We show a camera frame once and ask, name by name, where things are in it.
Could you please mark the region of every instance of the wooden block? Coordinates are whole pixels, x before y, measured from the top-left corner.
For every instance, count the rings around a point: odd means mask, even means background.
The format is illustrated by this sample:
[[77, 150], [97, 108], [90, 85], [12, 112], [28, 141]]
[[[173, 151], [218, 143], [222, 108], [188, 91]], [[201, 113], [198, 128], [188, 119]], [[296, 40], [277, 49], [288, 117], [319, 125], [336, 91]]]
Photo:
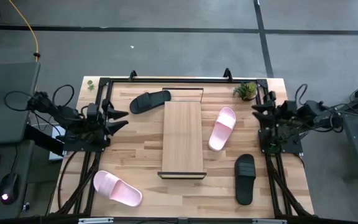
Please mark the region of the wooden block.
[[[162, 173], [181, 172], [178, 178], [197, 178], [203, 172], [201, 104], [196, 101], [165, 102]], [[160, 175], [175, 178], [175, 174]]]

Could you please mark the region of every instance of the yellow cable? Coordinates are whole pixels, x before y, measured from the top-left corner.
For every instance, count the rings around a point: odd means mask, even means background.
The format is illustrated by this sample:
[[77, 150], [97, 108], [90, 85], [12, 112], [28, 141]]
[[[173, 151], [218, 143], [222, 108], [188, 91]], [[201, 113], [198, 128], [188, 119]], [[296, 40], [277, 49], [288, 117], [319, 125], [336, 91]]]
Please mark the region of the yellow cable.
[[[31, 29], [31, 26], [30, 24], [27, 22], [27, 20], [25, 19], [25, 17], [22, 15], [22, 13], [20, 12], [20, 10], [18, 8], [16, 8], [15, 4], [13, 4], [13, 2], [11, 0], [9, 0], [9, 2], [12, 4], [13, 8], [16, 9], [17, 13], [19, 13], [19, 15], [23, 18], [24, 22], [27, 24], [27, 26], [29, 27], [31, 33], [32, 33], [32, 36], [34, 37], [34, 40], [35, 40], [35, 53], [37, 53], [37, 55], [39, 54], [38, 53], [38, 40], [37, 40], [37, 37], [35, 36], [35, 33], [34, 31]], [[35, 56], [35, 61], [38, 62], [38, 56]]]

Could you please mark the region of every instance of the small succulent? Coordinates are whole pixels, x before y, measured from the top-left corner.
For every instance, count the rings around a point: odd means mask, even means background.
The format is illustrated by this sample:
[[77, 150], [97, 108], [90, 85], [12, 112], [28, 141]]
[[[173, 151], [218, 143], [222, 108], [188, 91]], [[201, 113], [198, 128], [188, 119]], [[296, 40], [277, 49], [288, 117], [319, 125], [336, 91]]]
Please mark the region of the small succulent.
[[239, 86], [237, 86], [234, 89], [233, 95], [238, 93], [242, 100], [244, 101], [252, 100], [256, 96], [256, 88], [257, 85], [254, 82], [241, 83]]
[[93, 84], [92, 80], [89, 80], [89, 81], [87, 82], [87, 84], [88, 84], [88, 89], [89, 89], [89, 90], [94, 90], [94, 84]]

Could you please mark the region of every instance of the pink slide sandal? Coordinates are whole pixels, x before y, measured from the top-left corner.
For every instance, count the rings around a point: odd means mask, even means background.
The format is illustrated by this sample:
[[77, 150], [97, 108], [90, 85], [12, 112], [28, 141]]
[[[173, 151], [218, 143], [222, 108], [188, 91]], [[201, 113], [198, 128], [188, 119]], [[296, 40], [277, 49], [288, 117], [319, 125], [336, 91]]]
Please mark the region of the pink slide sandal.
[[223, 108], [219, 112], [214, 130], [209, 138], [209, 148], [213, 151], [222, 150], [235, 124], [236, 114], [234, 114], [234, 111], [230, 108]]
[[102, 195], [128, 206], [136, 207], [142, 201], [142, 193], [139, 190], [103, 170], [95, 174], [93, 186]]

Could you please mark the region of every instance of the black slide sandal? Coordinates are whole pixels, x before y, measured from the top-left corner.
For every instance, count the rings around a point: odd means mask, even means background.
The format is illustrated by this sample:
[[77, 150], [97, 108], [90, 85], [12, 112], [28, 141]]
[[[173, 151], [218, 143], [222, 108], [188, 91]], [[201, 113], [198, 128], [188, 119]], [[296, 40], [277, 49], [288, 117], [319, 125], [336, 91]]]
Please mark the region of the black slide sandal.
[[234, 176], [236, 177], [236, 200], [240, 205], [252, 203], [254, 193], [255, 161], [250, 154], [238, 157], [234, 164]]
[[158, 91], [155, 93], [143, 93], [137, 98], [132, 100], [129, 105], [129, 109], [134, 114], [140, 114], [164, 105], [166, 101], [171, 100], [171, 93], [167, 90]]

